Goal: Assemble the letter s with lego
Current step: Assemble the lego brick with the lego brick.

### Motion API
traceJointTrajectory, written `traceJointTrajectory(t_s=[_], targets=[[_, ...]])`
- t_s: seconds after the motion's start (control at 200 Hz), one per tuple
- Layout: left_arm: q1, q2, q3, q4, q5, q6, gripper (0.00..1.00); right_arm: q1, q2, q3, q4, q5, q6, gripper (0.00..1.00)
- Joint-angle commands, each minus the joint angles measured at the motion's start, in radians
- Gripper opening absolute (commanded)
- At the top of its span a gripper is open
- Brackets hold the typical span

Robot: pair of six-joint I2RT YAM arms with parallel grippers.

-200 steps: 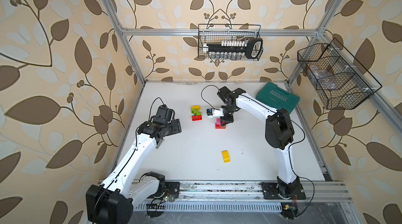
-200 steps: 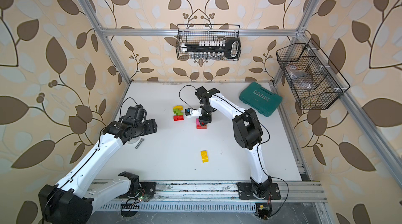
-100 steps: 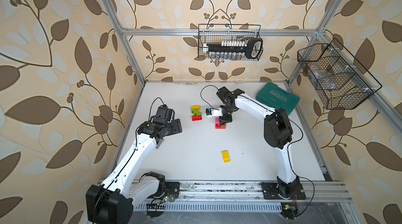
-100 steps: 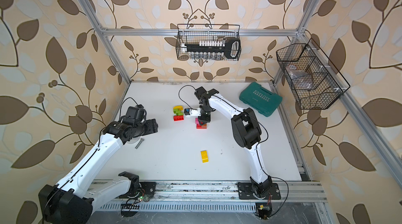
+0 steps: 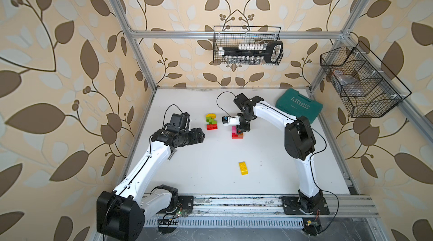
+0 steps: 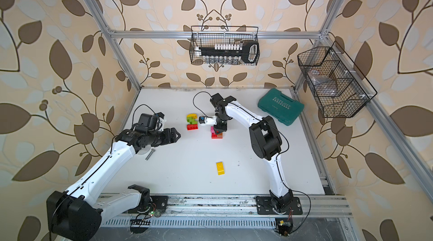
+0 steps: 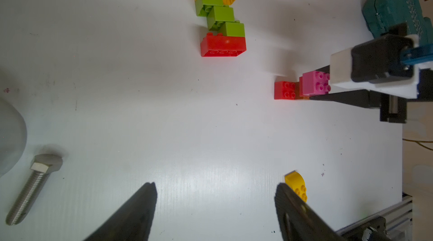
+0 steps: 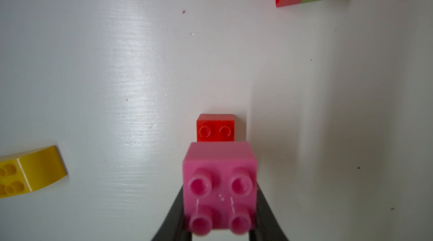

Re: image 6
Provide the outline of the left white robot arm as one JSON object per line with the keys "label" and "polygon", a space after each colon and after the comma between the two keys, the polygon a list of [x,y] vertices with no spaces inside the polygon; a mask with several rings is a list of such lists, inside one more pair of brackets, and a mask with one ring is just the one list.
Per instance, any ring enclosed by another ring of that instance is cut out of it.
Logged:
{"label": "left white robot arm", "polygon": [[98,198],[118,171],[141,151],[174,144],[181,134],[175,128],[164,128],[163,113],[142,114],[130,129],[112,139],[111,147],[77,182],[63,192],[54,191],[47,199],[47,221],[50,234],[71,241],[88,241],[102,224],[135,209],[152,217],[156,204],[150,190],[130,185],[126,191],[100,202]]}

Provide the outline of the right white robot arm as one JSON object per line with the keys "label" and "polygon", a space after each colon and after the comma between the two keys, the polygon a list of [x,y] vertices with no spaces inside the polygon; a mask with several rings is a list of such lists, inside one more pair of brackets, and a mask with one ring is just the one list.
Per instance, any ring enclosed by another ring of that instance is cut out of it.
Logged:
{"label": "right white robot arm", "polygon": [[287,212],[294,197],[293,190],[286,184],[281,166],[280,154],[284,136],[277,129],[274,119],[253,113],[232,96],[224,98],[216,93],[210,95],[210,103],[215,110],[215,116],[199,117],[199,123],[212,125],[216,135],[226,132],[228,122],[233,119],[249,130],[251,148],[266,164],[271,206],[276,213]]}

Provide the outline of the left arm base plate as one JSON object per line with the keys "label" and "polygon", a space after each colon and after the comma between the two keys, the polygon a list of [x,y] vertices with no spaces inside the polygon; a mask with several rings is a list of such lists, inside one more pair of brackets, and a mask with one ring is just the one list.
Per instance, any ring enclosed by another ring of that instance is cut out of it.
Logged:
{"label": "left arm base plate", "polygon": [[168,207],[168,196],[150,195],[145,196],[139,201],[139,204],[132,209],[125,211],[127,214],[143,213],[151,214],[152,212],[164,213]]}

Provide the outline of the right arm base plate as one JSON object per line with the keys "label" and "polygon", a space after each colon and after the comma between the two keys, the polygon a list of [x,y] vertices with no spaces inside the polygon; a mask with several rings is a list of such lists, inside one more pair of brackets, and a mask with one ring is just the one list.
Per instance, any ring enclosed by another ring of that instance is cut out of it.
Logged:
{"label": "right arm base plate", "polygon": [[256,196],[257,213],[259,215],[302,215],[302,205],[298,197],[284,199],[280,197]]}

